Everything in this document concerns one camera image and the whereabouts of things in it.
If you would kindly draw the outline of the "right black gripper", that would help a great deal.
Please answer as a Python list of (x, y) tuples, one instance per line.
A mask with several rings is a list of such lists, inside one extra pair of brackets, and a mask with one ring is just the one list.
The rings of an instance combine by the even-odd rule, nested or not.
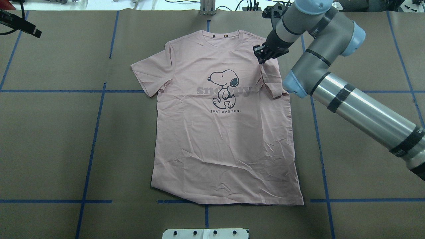
[(253, 46), (253, 52), (259, 64), (276, 59), (289, 52), (290, 43), (283, 41), (276, 32), (270, 32), (262, 45)]

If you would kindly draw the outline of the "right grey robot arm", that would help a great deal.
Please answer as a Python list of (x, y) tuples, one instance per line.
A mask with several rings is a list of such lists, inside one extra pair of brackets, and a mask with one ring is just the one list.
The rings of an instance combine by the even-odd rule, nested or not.
[(335, 61), (358, 50), (366, 32), (338, 11), (332, 0), (277, 0), (263, 10), (262, 17), (270, 20), (272, 29), (264, 43), (253, 47), (259, 64), (285, 55), (301, 36), (310, 35), (312, 42), (283, 78), (283, 88), (317, 100), (424, 180), (424, 128), (331, 71)]

